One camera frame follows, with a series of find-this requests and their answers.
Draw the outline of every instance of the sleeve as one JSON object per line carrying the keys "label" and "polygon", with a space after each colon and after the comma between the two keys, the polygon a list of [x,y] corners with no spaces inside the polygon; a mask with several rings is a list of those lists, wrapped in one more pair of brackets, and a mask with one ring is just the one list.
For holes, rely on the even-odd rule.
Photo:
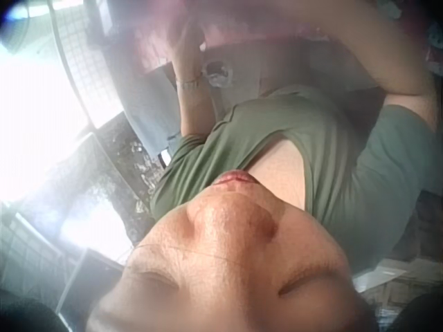
{"label": "sleeve", "polygon": [[374,268],[401,238],[426,177],[434,134],[412,111],[381,110],[334,211],[332,235],[354,273]]}
{"label": "sleeve", "polygon": [[206,142],[206,136],[189,135],[180,140],[179,147],[175,151],[168,169],[173,168],[183,157],[189,154],[193,149]]}
{"label": "sleeve", "polygon": [[186,136],[180,140],[171,163],[166,167],[150,201],[151,214],[155,220],[158,221],[178,205],[180,195],[186,187],[184,181],[188,178],[189,169],[198,156],[197,148],[205,141],[205,136],[198,135]]}

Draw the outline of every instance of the metal grille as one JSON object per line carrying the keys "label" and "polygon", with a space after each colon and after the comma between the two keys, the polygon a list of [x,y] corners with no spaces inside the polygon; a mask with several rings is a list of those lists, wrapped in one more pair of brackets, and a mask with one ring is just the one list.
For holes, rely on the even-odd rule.
{"label": "metal grille", "polygon": [[[57,4],[67,3],[61,0]],[[66,56],[75,85],[96,127],[123,110],[105,59],[94,49],[88,35],[88,18],[84,5],[55,11],[62,51]]]}

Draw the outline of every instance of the green t-shirt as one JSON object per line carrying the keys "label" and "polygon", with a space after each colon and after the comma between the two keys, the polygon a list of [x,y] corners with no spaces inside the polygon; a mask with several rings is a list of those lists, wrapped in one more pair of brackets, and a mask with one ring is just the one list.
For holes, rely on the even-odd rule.
{"label": "green t-shirt", "polygon": [[159,220],[220,174],[245,169],[275,134],[305,166],[305,210],[335,238],[352,272],[373,268],[404,232],[428,175],[434,135],[412,111],[381,110],[362,145],[325,98],[292,93],[237,105],[207,139],[185,137],[152,199]]}

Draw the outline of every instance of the nose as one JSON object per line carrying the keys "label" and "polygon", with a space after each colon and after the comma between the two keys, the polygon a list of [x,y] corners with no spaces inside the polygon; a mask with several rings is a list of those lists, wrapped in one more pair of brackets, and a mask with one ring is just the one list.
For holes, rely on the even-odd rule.
{"label": "nose", "polygon": [[209,196],[189,206],[195,245],[239,264],[274,238],[278,225],[271,214],[247,196]]}

